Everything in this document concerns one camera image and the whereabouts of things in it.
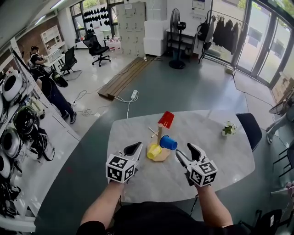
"white marker cube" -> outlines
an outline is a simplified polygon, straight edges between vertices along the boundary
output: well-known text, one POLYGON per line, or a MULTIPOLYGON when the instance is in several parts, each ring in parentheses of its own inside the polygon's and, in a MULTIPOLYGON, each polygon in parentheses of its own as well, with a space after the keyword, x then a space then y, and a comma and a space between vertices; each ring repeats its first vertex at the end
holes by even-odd
POLYGON ((124 183, 134 175, 136 162, 110 154, 106 161, 106 177, 124 183))
POLYGON ((190 179, 200 187, 206 186, 214 181, 217 171, 218 169, 213 161, 199 163, 192 166, 190 179))

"black pants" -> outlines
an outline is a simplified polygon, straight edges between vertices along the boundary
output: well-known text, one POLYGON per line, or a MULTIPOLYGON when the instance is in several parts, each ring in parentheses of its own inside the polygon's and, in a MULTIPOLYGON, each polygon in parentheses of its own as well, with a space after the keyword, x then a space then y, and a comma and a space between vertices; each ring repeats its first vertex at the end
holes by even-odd
POLYGON ((61 113, 61 116, 66 115, 66 112, 70 115, 70 117, 73 116, 74 111, 70 104, 67 102, 67 100, 64 98, 64 96, 61 94, 59 89, 55 84, 52 84, 51 94, 47 96, 47 99, 50 103, 54 104, 56 108, 61 113))

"blue cup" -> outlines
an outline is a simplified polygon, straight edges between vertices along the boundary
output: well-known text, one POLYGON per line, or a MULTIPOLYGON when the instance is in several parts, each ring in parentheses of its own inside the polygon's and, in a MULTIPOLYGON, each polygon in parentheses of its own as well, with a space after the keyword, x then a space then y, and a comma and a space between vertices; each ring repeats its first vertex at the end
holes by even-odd
POLYGON ((163 137, 161 137, 159 145, 162 148, 175 150, 178 146, 178 143, 170 138, 168 135, 164 135, 163 137))

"clothes rack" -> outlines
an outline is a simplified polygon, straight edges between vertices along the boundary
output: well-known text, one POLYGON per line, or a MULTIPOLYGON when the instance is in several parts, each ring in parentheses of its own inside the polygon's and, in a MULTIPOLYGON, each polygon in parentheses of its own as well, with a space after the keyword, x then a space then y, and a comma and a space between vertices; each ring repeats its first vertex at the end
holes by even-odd
MULTIPOLYGON (((244 33, 247 35, 247 32, 244 32, 244 26, 246 26, 246 28, 247 28, 247 30, 248 30, 248 24, 247 24, 246 22, 242 21, 242 20, 239 20, 239 19, 237 19, 237 18, 235 18, 235 17, 229 16, 229 15, 224 14, 224 13, 222 13, 222 12, 214 11, 214 10, 209 10, 209 11, 207 12, 207 18, 206 18, 206 20, 209 19, 209 20, 208 20, 208 24, 209 24, 209 26, 210 26, 210 24, 211 24, 212 13, 218 13, 218 14, 221 15, 221 17, 223 17, 223 16, 227 16, 227 17, 230 17, 230 18, 235 19, 235 20, 238 21, 237 23, 240 24, 240 26, 241 26, 241 33, 239 34, 238 43, 237 43, 237 47, 239 47, 239 41, 240 41, 241 35, 244 34, 244 33)), ((244 42, 242 43, 242 47, 241 47, 240 55, 241 55, 241 53, 242 53, 242 51, 243 51, 244 43, 245 43, 245 40, 244 40, 244 42)), ((205 45, 205 44, 206 44, 206 42, 203 43, 203 47, 202 47, 202 51, 201 51, 201 56, 200 56, 200 59, 199 59, 199 62, 198 62, 198 63, 200 63, 201 60, 205 57, 205 52, 206 52, 206 50, 205 50, 205 46, 206 46, 206 45, 205 45)), ((223 60, 223 59, 221 59, 221 58, 218 58, 218 57, 215 57, 215 56, 212 56, 212 57, 213 57, 215 60, 220 60, 220 61, 222 61, 222 62, 224 62, 224 63, 230 63, 230 62, 227 62, 227 61, 225 61, 225 60, 223 60)), ((238 58, 238 60, 237 60, 236 65, 234 66, 234 68, 237 67, 238 62, 239 62, 239 58, 238 58)))

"wooden platform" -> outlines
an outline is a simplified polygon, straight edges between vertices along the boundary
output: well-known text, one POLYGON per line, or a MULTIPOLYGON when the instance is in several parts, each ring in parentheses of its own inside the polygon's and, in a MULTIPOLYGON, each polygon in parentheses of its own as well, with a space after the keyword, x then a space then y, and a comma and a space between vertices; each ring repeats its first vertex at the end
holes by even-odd
POLYGON ((115 96, 119 95, 153 59, 154 57, 148 56, 147 61, 144 61, 144 58, 137 57, 98 91, 99 96, 113 101, 115 96))

